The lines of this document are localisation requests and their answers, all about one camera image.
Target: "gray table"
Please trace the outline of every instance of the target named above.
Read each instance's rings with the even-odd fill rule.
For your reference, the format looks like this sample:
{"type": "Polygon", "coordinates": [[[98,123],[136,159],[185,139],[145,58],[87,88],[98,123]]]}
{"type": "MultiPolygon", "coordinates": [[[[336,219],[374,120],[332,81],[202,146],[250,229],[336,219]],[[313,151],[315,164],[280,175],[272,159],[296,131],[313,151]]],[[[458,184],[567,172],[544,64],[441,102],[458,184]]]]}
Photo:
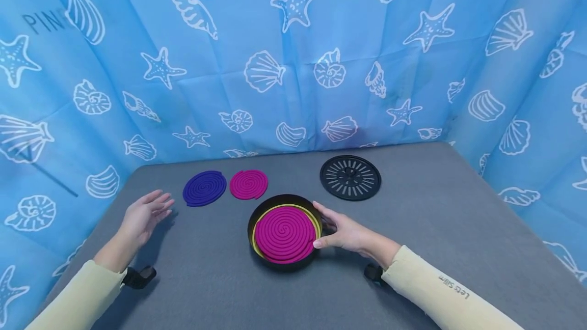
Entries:
{"type": "Polygon", "coordinates": [[[368,262],[356,254],[326,249],[296,273],[260,266],[251,256],[247,222],[260,201],[278,194],[318,200],[408,245],[526,330],[577,330],[587,323],[587,291],[444,143],[140,168],[47,300],[115,233],[127,206],[156,188],[175,196],[177,216],[158,228],[135,268],[153,264],[158,275],[142,291],[125,288],[94,329],[437,329],[408,300],[365,279],[368,262]],[[383,184],[374,198],[345,202],[323,190],[322,163],[344,153],[378,167],[383,184]],[[212,205],[186,207],[184,184],[208,169],[228,180],[260,169],[269,188],[259,200],[241,201],[227,190],[212,205]]]}

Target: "yellow ring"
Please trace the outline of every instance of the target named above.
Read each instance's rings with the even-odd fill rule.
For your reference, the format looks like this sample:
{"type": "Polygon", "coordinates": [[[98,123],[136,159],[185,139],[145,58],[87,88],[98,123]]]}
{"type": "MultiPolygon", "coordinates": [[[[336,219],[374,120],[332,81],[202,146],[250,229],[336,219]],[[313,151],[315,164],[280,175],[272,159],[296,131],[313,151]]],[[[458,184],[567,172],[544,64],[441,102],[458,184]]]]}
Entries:
{"type": "Polygon", "coordinates": [[[302,207],[302,206],[299,206],[299,205],[296,205],[296,204],[281,204],[281,205],[278,205],[278,206],[274,206],[273,208],[266,210],[265,213],[263,213],[259,217],[259,219],[257,219],[257,221],[255,222],[255,226],[253,227],[253,232],[252,232],[252,237],[251,237],[251,242],[253,244],[253,249],[255,250],[255,252],[259,256],[261,256],[263,258],[266,258],[266,257],[260,251],[260,249],[256,245],[256,241],[255,241],[255,229],[256,229],[256,225],[271,210],[274,210],[274,209],[277,209],[277,208],[281,208],[281,207],[284,207],[284,206],[296,207],[296,208],[301,209],[302,211],[304,211],[304,213],[310,218],[310,221],[312,221],[312,225],[314,226],[314,230],[316,231],[316,238],[318,238],[318,237],[320,237],[322,235],[322,225],[318,223],[318,221],[316,220],[316,217],[314,217],[314,214],[310,213],[310,211],[308,209],[306,209],[305,207],[302,207]]]}

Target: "black round container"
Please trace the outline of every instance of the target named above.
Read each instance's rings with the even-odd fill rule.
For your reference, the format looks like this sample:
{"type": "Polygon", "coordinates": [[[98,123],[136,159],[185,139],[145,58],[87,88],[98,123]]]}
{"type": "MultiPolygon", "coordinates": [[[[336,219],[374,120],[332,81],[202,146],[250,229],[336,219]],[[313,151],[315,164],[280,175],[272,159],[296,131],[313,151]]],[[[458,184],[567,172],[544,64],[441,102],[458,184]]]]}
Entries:
{"type": "Polygon", "coordinates": [[[316,208],[314,208],[314,206],[308,199],[292,194],[275,195],[267,199],[266,201],[260,203],[251,215],[251,218],[249,218],[249,223],[247,227],[249,246],[251,248],[252,255],[256,258],[256,260],[259,260],[263,265],[266,265],[267,267],[278,271],[296,271],[308,266],[312,262],[313,258],[316,256],[316,249],[312,249],[312,252],[308,256],[302,258],[302,260],[300,261],[296,261],[294,263],[289,264],[278,264],[274,263],[273,261],[267,260],[262,255],[260,255],[254,248],[255,243],[253,237],[253,230],[259,218],[271,208],[284,204],[290,204],[294,206],[297,205],[308,210],[318,223],[318,236],[320,237],[322,233],[322,215],[319,211],[316,210],[316,208]]]}

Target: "blue curtain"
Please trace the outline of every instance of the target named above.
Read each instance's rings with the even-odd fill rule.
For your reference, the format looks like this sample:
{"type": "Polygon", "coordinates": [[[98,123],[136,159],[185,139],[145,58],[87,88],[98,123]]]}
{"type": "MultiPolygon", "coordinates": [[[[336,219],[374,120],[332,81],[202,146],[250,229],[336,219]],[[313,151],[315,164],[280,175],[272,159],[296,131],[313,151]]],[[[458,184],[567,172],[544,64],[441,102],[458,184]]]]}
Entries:
{"type": "Polygon", "coordinates": [[[0,0],[0,327],[145,164],[446,141],[587,285],[584,0],[0,0]]]}

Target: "sleeve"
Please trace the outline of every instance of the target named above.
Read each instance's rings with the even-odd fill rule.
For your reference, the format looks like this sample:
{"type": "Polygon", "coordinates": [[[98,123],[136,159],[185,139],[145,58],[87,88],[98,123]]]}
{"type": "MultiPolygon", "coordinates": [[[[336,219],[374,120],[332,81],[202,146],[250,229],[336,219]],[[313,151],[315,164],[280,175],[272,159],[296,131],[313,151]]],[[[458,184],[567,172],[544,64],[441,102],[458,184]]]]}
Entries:
{"type": "Polygon", "coordinates": [[[90,260],[25,330],[87,330],[112,304],[126,275],[90,260]]]}
{"type": "Polygon", "coordinates": [[[406,246],[382,279],[420,307],[442,330],[523,330],[464,285],[428,264],[406,246]]]}

